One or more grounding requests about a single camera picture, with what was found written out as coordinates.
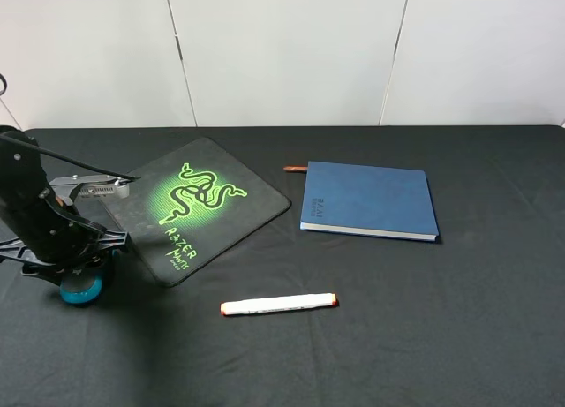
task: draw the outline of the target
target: black tablecloth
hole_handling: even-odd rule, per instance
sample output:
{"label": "black tablecloth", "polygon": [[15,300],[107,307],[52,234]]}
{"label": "black tablecloth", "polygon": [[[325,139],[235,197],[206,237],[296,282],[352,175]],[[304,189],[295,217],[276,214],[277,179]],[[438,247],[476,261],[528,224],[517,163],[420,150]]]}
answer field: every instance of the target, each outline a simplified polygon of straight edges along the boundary
{"label": "black tablecloth", "polygon": [[[30,132],[126,172],[208,136],[292,209],[164,290],[132,255],[96,305],[0,266],[2,406],[565,405],[565,130],[558,127]],[[438,244],[298,229],[308,160],[425,170]],[[85,173],[45,159],[49,177]],[[82,213],[111,223],[97,201]],[[225,318],[223,301],[340,306]]]}

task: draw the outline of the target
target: blue notebook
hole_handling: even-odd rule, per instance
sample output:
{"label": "blue notebook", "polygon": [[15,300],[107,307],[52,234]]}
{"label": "blue notebook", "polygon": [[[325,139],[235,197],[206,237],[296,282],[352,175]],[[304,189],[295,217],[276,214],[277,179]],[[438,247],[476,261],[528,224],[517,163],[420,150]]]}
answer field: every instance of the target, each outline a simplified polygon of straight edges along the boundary
{"label": "blue notebook", "polygon": [[439,235],[426,174],[309,162],[300,229],[434,241]]}

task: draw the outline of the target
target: pencil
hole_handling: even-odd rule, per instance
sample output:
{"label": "pencil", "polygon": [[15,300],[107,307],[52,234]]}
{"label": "pencil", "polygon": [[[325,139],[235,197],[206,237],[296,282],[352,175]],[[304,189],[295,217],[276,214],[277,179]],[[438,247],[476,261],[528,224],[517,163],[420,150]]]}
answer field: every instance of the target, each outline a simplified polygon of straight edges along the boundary
{"label": "pencil", "polygon": [[284,166],[284,171],[288,173],[306,173],[308,171],[308,167],[306,166]]}

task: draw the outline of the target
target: notebook cover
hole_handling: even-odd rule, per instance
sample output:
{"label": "notebook cover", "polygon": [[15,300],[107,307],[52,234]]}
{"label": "notebook cover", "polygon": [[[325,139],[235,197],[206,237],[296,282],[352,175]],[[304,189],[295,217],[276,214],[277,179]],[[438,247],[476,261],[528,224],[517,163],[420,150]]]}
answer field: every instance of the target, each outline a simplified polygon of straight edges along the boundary
{"label": "notebook cover", "polygon": [[421,170],[309,162],[301,222],[439,235]]}
{"label": "notebook cover", "polygon": [[104,200],[135,250],[165,285],[181,283],[290,207],[290,202],[211,139],[132,172],[130,196]]}

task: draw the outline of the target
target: white wall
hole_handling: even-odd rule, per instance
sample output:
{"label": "white wall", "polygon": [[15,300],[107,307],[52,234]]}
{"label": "white wall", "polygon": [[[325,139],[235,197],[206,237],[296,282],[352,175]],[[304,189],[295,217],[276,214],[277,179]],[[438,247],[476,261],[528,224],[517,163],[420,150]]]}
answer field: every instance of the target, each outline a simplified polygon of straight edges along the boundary
{"label": "white wall", "polygon": [[564,0],[409,0],[383,124],[561,124]]}
{"label": "white wall", "polygon": [[2,101],[0,101],[0,126],[2,126],[3,124],[7,124],[9,126],[15,126],[16,124],[14,123],[13,119],[10,116],[10,113],[8,112],[8,109],[4,106],[4,104],[2,103]]}
{"label": "white wall", "polygon": [[0,0],[3,100],[25,128],[193,126],[166,0]]}
{"label": "white wall", "polygon": [[170,0],[198,125],[378,124],[405,0]]}

